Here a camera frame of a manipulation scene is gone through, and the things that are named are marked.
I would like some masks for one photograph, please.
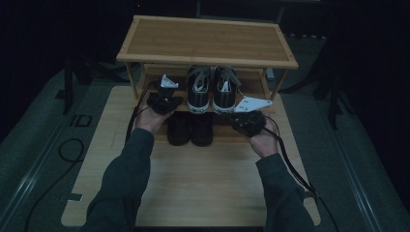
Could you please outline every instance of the green sleeve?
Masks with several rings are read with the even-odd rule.
[[[314,231],[304,206],[304,189],[289,174],[280,154],[261,159],[256,166],[267,208],[265,231]]]
[[[81,231],[133,231],[150,176],[153,146],[154,136],[150,132],[132,132],[121,155],[106,168],[102,187],[88,206]]]

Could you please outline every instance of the sneaker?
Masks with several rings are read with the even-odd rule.
[[[190,112],[203,114],[209,107],[211,68],[191,66],[187,76],[187,102]]]
[[[190,113],[175,111],[167,119],[168,142],[174,146],[182,146],[190,141]]]
[[[241,82],[231,67],[216,67],[214,74],[213,108],[218,114],[233,112],[236,89]]]
[[[211,145],[214,139],[213,121],[214,113],[192,115],[192,127],[190,129],[190,141],[199,147]]]

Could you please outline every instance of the dark background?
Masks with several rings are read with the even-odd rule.
[[[203,15],[275,20],[284,34],[327,37],[319,70],[340,73],[397,193],[410,209],[408,1],[201,1]],[[196,1],[0,2],[2,141],[46,82],[80,55],[114,63],[132,15],[195,17]]]

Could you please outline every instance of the wooden tabletop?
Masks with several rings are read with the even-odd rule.
[[[277,24],[136,15],[122,62],[297,69]]]
[[[124,147],[133,105],[131,87],[112,89],[73,187],[72,193],[82,194],[83,199],[67,203],[61,219],[64,225],[81,226],[85,222],[87,207],[101,187],[105,169]],[[278,111],[273,118],[289,158],[306,178],[280,96],[274,105]],[[136,225],[263,226],[266,209],[257,161],[257,154],[246,142],[176,147],[156,141],[151,176]],[[307,198],[305,206],[314,224],[319,224],[314,200]]]

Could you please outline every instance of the black sneaker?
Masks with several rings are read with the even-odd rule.
[[[218,114],[233,112],[237,86],[241,82],[231,67],[216,67],[213,108]]]
[[[192,115],[192,128],[190,130],[190,141],[199,147],[211,145],[214,139],[212,129],[214,113],[207,112],[204,114]]]
[[[171,145],[182,146],[190,141],[190,113],[175,111],[167,119],[166,133]]]
[[[209,81],[211,68],[190,67],[187,76],[187,102],[190,112],[193,114],[203,114],[209,107]]]

